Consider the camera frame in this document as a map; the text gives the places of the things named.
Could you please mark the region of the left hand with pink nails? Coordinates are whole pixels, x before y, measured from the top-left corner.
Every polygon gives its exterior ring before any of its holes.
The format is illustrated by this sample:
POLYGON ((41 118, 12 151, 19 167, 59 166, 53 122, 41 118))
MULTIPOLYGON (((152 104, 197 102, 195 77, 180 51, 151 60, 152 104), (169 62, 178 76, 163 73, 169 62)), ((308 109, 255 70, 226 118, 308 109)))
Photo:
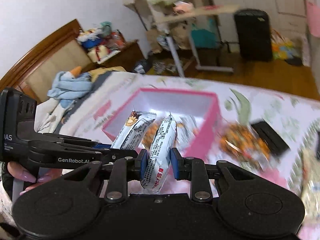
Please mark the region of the left hand with pink nails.
POLYGON ((16 179, 30 182, 31 186, 26 187, 24 191, 20 192, 20 196, 24 193, 40 186, 46 182, 49 182, 53 179, 59 178, 62 174, 62 169, 51 168, 49 169, 43 176, 40 178, 34 177, 27 169, 25 169, 22 165, 11 161, 7 164, 7 168, 9 173, 16 179))

